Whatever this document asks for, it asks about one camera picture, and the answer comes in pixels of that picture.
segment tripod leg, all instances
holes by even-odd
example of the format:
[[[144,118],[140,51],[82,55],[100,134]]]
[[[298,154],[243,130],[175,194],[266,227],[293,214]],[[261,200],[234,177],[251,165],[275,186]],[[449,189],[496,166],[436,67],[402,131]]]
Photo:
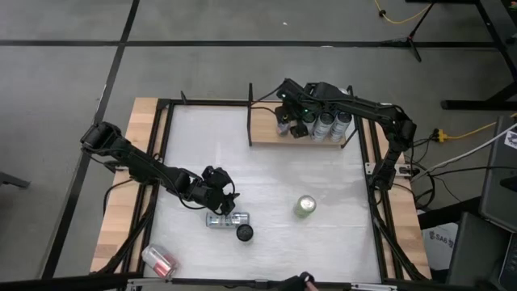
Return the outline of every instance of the tripod leg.
[[[410,50],[413,53],[414,57],[417,59],[417,61],[422,62],[420,53],[418,53],[417,48],[414,46],[413,40],[410,37],[408,37],[406,42],[410,44]]]
[[[422,18],[418,21],[417,25],[413,28],[413,30],[410,32],[410,35],[408,36],[408,39],[413,39],[415,33],[417,33],[418,28],[420,27],[420,24],[422,24],[423,20],[427,17],[429,14],[429,11],[433,8],[435,5],[436,0],[432,0],[431,4],[429,5],[429,8],[427,8],[426,13],[423,14]]]

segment white paper surface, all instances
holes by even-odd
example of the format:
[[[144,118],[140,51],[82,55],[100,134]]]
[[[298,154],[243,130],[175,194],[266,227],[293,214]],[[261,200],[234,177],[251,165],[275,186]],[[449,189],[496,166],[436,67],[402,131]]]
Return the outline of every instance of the white paper surface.
[[[165,164],[228,171],[241,193],[234,211],[250,213],[254,229],[247,243],[235,230],[209,229],[206,209],[186,209],[161,188],[150,242],[179,261],[174,277],[285,280],[307,271],[317,281],[380,282],[357,135],[344,150],[249,147],[246,115],[244,107],[174,107]],[[292,208],[303,195],[317,208],[300,219]],[[156,276],[150,268],[145,275]]]

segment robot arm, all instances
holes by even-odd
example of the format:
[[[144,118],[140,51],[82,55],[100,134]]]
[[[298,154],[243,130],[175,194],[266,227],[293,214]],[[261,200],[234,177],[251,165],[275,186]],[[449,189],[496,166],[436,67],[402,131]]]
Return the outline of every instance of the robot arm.
[[[88,154],[112,156],[128,167],[131,177],[140,183],[159,182],[180,200],[194,201],[216,214],[228,215],[235,207],[233,199],[239,196],[228,173],[221,168],[206,167],[202,177],[177,167],[167,167],[136,148],[123,138],[113,124],[94,124],[81,138],[82,150]],[[223,187],[231,183],[233,193],[225,195]]]
[[[379,123],[389,148],[382,162],[376,164],[369,183],[380,190],[392,187],[397,160],[403,151],[411,147],[417,128],[400,107],[360,99],[325,82],[308,83],[302,88],[293,80],[285,79],[276,95],[282,99],[282,106],[275,110],[277,120],[298,121],[291,128],[294,137],[308,134],[306,126],[300,121],[304,114],[311,112],[316,115],[322,112],[348,112]]]

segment wooden table frame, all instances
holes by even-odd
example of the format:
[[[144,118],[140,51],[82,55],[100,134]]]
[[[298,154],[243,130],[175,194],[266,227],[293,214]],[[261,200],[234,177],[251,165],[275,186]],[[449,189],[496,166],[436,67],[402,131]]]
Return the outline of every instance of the wooden table frame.
[[[248,139],[250,146],[251,110],[250,101],[253,99],[250,85],[250,97],[247,101],[236,100],[186,100],[182,99],[156,99],[136,98],[132,114],[129,120],[126,138],[137,148],[148,154],[163,158],[166,154],[166,143],[172,122],[174,106],[180,104],[203,106],[239,106],[248,107]],[[380,153],[388,149],[388,142],[384,138],[382,129],[377,124],[367,120],[355,118],[355,124],[359,133],[359,141],[363,160],[365,162],[377,162]],[[127,171],[117,172],[113,183],[119,183],[128,179]],[[396,184],[410,188],[408,179],[397,177]],[[99,240],[91,265],[91,271],[103,267],[116,253],[126,239],[128,232],[136,225],[144,210],[148,207],[151,195],[158,194],[158,185],[139,186],[131,182],[114,189],[107,203],[107,210],[99,234]],[[418,216],[414,207],[412,193],[404,188],[394,185],[390,191],[376,193],[382,196],[382,203],[378,206],[383,215],[390,233],[397,237],[397,242],[408,258],[416,265],[417,269],[425,276],[431,277],[427,263],[427,256],[423,246]],[[117,272],[143,272],[144,264],[141,261],[140,252],[149,243],[152,224],[149,224],[133,246],[132,252],[126,256]],[[376,252],[379,260],[380,276],[383,282],[386,279],[409,279],[401,269],[400,264],[393,260],[391,250],[387,242],[380,236],[374,226],[374,238],[376,240]],[[214,280],[218,285],[245,285],[253,286],[255,281],[247,280]],[[212,280],[187,280],[174,279],[175,284],[209,284]],[[335,283],[327,284],[328,287],[336,287]]]

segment yellow cable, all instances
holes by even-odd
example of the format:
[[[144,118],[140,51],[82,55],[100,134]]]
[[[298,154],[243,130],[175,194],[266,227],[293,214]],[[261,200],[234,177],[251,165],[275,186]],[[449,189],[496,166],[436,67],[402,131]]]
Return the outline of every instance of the yellow cable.
[[[379,10],[379,12],[381,12],[382,9],[380,8],[379,2],[377,0],[374,0],[374,1],[375,1],[375,4],[377,4],[377,9]],[[404,19],[404,20],[401,20],[401,21],[391,20],[391,19],[388,18],[388,16],[386,16],[386,14],[383,14],[382,16],[391,24],[403,24],[403,23],[406,23],[408,21],[411,21],[411,20],[417,18],[419,15],[421,15],[424,12],[426,12],[426,10],[429,9],[429,7],[431,7],[431,4],[427,5],[426,8],[422,9],[416,15],[413,15],[413,16],[409,17],[408,19]]]
[[[510,115],[510,117],[517,117],[517,113],[514,113],[512,115]],[[473,131],[471,131],[470,133],[466,133],[466,134],[462,134],[458,137],[451,137],[451,136],[448,136],[447,134],[445,134],[443,132],[442,129],[439,130],[439,141],[440,142],[444,142],[446,141],[447,139],[452,139],[452,140],[456,140],[456,139],[461,139],[463,137],[468,137],[470,135],[473,135],[474,133],[479,133],[480,131],[482,131],[483,129],[487,129],[491,126],[494,126],[495,125],[495,122],[492,122],[491,124],[487,124],[485,126],[481,126],[479,129],[474,129]]]
[[[463,138],[463,137],[468,137],[469,135],[473,135],[474,133],[479,133],[483,129],[487,129],[490,126],[494,126],[494,125],[495,125],[495,122],[492,122],[491,124],[487,124],[485,126],[481,126],[479,129],[475,129],[475,130],[471,131],[470,133],[462,134],[462,135],[460,135],[458,137],[447,136],[446,139],[460,139],[460,138]]]

